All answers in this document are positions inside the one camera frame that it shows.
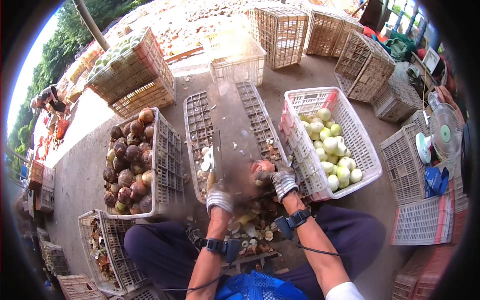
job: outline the black wristband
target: black wristband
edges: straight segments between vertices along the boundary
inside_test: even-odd
[[[213,238],[202,239],[200,241],[200,247],[207,248],[208,251],[223,254],[225,252],[225,243],[222,240]]]
[[[307,218],[310,217],[312,214],[305,208],[304,210],[297,210],[293,214],[290,215],[290,218],[287,220],[288,226],[291,229],[297,228],[298,226],[302,225],[303,223],[307,222]]]

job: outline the dark blue pants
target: dark blue pants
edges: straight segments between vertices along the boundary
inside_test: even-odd
[[[373,263],[384,244],[385,228],[371,215],[323,205],[315,220],[342,255],[350,280]],[[133,262],[157,287],[188,286],[198,251],[179,223],[135,225],[127,231],[124,246]],[[323,299],[315,273],[308,263],[277,277],[290,280],[309,299]]]

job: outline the tree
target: tree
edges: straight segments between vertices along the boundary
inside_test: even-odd
[[[111,21],[147,2],[148,0],[85,0],[85,5],[102,31]],[[37,119],[30,108],[30,100],[45,87],[58,82],[74,61],[75,54],[93,40],[72,0],[66,0],[57,10],[56,16],[58,28],[52,38],[43,45],[40,63],[33,70],[32,83],[27,89],[26,99],[20,106],[17,120],[8,137],[8,145],[18,150],[21,155],[24,155],[29,147]],[[13,155],[8,157],[12,160],[12,168],[20,171],[20,160]]]

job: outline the dirty plastic crate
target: dirty plastic crate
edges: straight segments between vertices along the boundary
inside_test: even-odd
[[[107,300],[85,274],[57,276],[66,300]]]
[[[38,236],[39,240],[50,241],[50,235],[45,229],[37,228],[36,235]]]
[[[408,119],[406,119],[402,123],[402,127],[405,126],[405,125],[415,123],[420,128],[421,133],[423,133],[425,136],[430,136],[430,123],[427,125],[427,123],[425,121],[425,116],[423,115],[423,112],[424,112],[423,109],[415,111]]]
[[[105,241],[108,259],[113,268],[114,277],[106,278],[98,268],[95,259],[90,256],[92,247],[89,240],[92,238],[93,220],[100,220],[100,230]],[[123,296],[148,282],[147,277],[140,272],[123,247],[125,233],[134,225],[134,220],[112,219],[101,210],[94,210],[78,217],[80,238],[85,252],[85,258],[93,276],[93,280],[99,290],[116,296]]]
[[[38,243],[48,271],[54,276],[70,275],[63,248],[49,241],[39,240]]]
[[[334,73],[348,99],[370,103],[394,68],[395,62],[378,42],[350,30]]]
[[[410,124],[379,145],[397,205],[425,198],[425,165],[415,144],[419,132],[416,124]]]
[[[140,34],[134,31],[125,38]],[[86,84],[108,104],[112,104],[136,89],[159,78],[165,89],[173,97],[174,77],[163,59],[155,35],[150,27],[140,43],[125,51],[102,70],[98,71]]]
[[[268,111],[258,94],[257,89],[249,82],[236,83],[240,99],[243,102],[243,108],[250,120],[250,125],[255,132],[255,137],[259,138],[257,142],[258,151],[262,158],[269,158],[267,149],[267,139],[274,141],[273,148],[278,150],[284,163],[287,157],[282,148],[282,144],[273,127],[272,120],[268,116]],[[193,187],[198,201],[205,202],[206,180],[197,177],[197,171],[200,170],[200,151],[203,147],[213,145],[213,124],[210,119],[210,108],[208,106],[207,92],[203,91],[193,94],[185,99],[183,104],[185,118],[185,129],[187,131],[187,148],[190,160],[190,170],[192,171]]]
[[[53,201],[55,199],[53,191],[53,189],[42,187],[42,190],[35,201],[36,210],[45,214],[53,212]]]
[[[327,102],[332,94],[335,94],[334,101]],[[336,192],[330,189],[313,143],[298,117],[298,114],[314,115],[323,107],[331,110],[332,118],[342,127],[345,146],[350,149],[351,158],[362,171],[361,181]],[[337,87],[286,91],[279,129],[285,134],[287,155],[293,155],[292,166],[300,189],[305,195],[311,195],[314,201],[339,199],[369,185],[382,175],[382,165],[365,127]]]
[[[214,83],[231,79],[262,84],[267,53],[252,36],[225,31],[205,36],[202,44]]]
[[[165,89],[159,78],[134,90],[130,94],[109,104],[108,107],[120,117],[127,119],[145,107],[162,108],[175,102],[175,95]]]
[[[42,185],[49,189],[53,189],[55,186],[55,169],[49,167],[43,167],[43,179]]]
[[[363,33],[358,20],[340,15],[335,10],[304,1],[300,10],[309,17],[305,54],[339,57],[350,30]]]
[[[307,14],[288,6],[249,10],[251,34],[266,51],[266,65],[274,70],[300,63],[307,34]]]
[[[412,293],[412,300],[428,300],[440,281],[455,251],[455,245],[439,245],[425,265]]]
[[[395,277],[392,300],[409,300],[413,289],[421,275],[425,265],[431,258],[433,253],[433,246],[424,246],[415,250],[413,256],[409,259],[407,264],[402,268],[400,273]]]
[[[152,211],[143,214],[118,215],[114,208],[105,205],[105,211],[110,218],[148,218],[185,208],[180,136],[157,108],[152,109],[155,113],[155,130],[152,143],[154,153],[152,157]],[[138,114],[117,126],[123,128],[125,124],[137,118]],[[108,151],[114,145],[115,143],[110,141]],[[107,188],[110,187],[108,182],[105,182],[105,185]]]
[[[396,208],[390,244],[403,246],[448,243],[452,239],[454,201],[434,196]]]
[[[123,296],[123,300],[160,300],[154,285],[147,285]]]
[[[388,122],[404,121],[417,109],[423,109],[423,102],[417,91],[394,74],[370,104],[375,116]]]
[[[461,211],[459,213],[455,212],[454,221],[453,221],[452,244],[458,244],[458,242],[460,242],[463,228],[465,226],[466,221],[467,221],[467,210]]]

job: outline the gray knit glove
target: gray knit glove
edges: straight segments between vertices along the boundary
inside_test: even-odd
[[[291,190],[298,192],[299,187],[295,182],[295,171],[293,168],[285,167],[280,163],[274,163],[276,172],[260,171],[257,173],[257,180],[271,182],[275,187],[278,201],[282,203],[283,197]]]
[[[208,215],[210,216],[210,210],[213,206],[219,206],[229,213],[233,212],[233,199],[227,192],[222,192],[218,183],[214,183],[208,190],[207,200],[205,201]]]

